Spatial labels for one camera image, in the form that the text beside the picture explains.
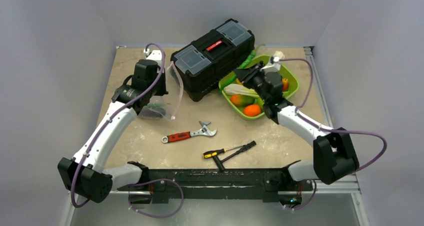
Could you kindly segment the toy green bean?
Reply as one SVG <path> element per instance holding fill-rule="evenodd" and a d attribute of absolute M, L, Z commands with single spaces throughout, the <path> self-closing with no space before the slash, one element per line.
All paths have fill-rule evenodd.
<path fill-rule="evenodd" d="M 255 49 L 253 49 L 250 54 L 247 56 L 247 58 L 244 60 L 243 63 L 241 63 L 241 65 L 238 67 L 238 69 L 244 69 L 246 68 L 249 63 L 252 61 L 252 59 L 257 55 L 257 52 L 259 50 L 260 47 L 265 46 L 265 44 L 259 44 L 258 46 L 256 46 Z M 223 83 L 223 85 L 221 85 L 220 87 L 220 91 L 222 91 L 226 86 L 232 84 L 235 80 L 236 80 L 237 76 L 233 75 L 232 77 L 230 77 L 230 79 L 228 79 L 227 81 L 225 81 Z"/>

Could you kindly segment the toy orange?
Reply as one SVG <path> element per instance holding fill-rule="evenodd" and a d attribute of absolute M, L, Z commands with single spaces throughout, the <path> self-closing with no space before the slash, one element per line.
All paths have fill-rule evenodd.
<path fill-rule="evenodd" d="M 258 104 L 248 105 L 243 109 L 243 114 L 247 117 L 256 117 L 262 113 L 262 109 Z"/>

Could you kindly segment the toy purple eggplant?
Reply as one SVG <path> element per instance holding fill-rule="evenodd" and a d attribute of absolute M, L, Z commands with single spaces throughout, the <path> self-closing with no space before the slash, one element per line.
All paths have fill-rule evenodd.
<path fill-rule="evenodd" d="M 162 104 L 148 104 L 140 111 L 139 116 L 143 118 L 163 118 L 167 112 Z"/>

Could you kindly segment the clear zip top bag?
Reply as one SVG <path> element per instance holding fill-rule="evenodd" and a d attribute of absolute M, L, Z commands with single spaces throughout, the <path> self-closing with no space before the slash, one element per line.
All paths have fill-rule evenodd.
<path fill-rule="evenodd" d="M 171 61 L 165 68 L 167 95 L 153 96 L 148 104 L 162 104 L 166 110 L 166 116 L 156 119 L 176 120 L 176 115 L 182 102 L 184 84 L 177 71 L 174 61 Z"/>

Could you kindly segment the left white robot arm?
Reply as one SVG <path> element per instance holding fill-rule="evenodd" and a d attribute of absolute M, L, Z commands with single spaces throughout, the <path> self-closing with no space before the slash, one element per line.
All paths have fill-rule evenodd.
<path fill-rule="evenodd" d="M 75 208 L 89 201 L 100 203 L 110 191 L 126 185 L 136 190 L 147 188 L 149 177 L 143 173 L 142 164 L 129 162 L 108 170 L 105 164 L 125 129 L 151 97 L 167 93 L 164 60 L 139 60 L 134 73 L 115 90 L 106 115 L 88 141 L 71 159 L 63 157 L 57 165 Z"/>

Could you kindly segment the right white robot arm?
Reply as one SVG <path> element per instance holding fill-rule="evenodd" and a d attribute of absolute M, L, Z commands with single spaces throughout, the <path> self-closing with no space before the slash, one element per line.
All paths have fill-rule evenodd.
<path fill-rule="evenodd" d="M 265 72 L 262 63 L 234 71 L 240 82 L 263 101 L 267 118 L 286 127 L 313 150 L 313 159 L 297 161 L 283 167 L 281 184 L 293 189 L 303 180 L 320 180 L 329 185 L 354 173 L 360 166 L 351 137 L 343 128 L 333 129 L 312 120 L 283 96 L 282 76 Z"/>

